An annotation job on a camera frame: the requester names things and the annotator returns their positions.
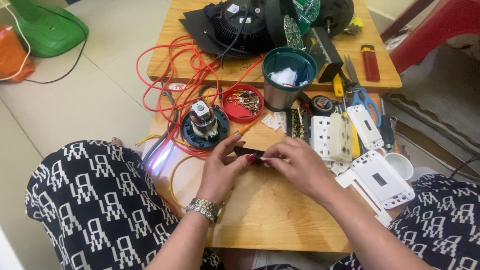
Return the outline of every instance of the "woman's left hand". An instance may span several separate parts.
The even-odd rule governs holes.
[[[209,200],[218,205],[228,195],[233,186],[233,179],[241,170],[256,159],[255,154],[241,157],[227,157],[235,146],[242,147],[241,135],[232,136],[221,141],[205,160],[202,182],[197,198]]]

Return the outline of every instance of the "scissors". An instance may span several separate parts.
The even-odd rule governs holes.
[[[347,58],[344,55],[343,57],[345,60],[345,64],[347,64],[348,73],[350,74],[350,78],[352,78],[352,82],[353,82],[351,86],[351,88],[353,88],[351,91],[353,93],[352,106],[363,105],[367,109],[370,116],[372,116],[372,114],[370,113],[368,106],[369,105],[372,106],[377,113],[377,119],[378,119],[378,123],[375,126],[380,127],[380,125],[382,124],[382,115],[378,110],[377,104],[375,104],[375,102],[368,96],[367,90],[360,85],[359,79],[357,77],[357,72],[355,72],[355,67],[353,66],[353,62],[350,59],[350,56],[348,56]]]

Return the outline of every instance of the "wristwatch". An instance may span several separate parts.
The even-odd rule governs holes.
[[[190,204],[185,208],[186,211],[193,210],[206,216],[211,222],[216,223],[218,221],[218,213],[223,207],[223,202],[216,206],[214,203],[201,199],[193,198]]]

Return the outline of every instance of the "black and white patterned pants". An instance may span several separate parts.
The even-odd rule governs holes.
[[[438,269],[475,269],[480,258],[480,188],[439,174],[414,182],[417,198],[389,227]],[[66,145],[32,174],[26,213],[42,222],[63,269],[145,269],[178,224],[140,157],[104,141]],[[222,270],[205,249],[203,270]],[[360,269],[351,254],[330,269]],[[267,270],[297,270],[289,265]]]

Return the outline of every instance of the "red lighter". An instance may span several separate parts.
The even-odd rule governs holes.
[[[367,81],[380,81],[375,47],[373,45],[363,45],[361,47],[361,56],[363,58],[363,67],[365,68],[365,78]]]

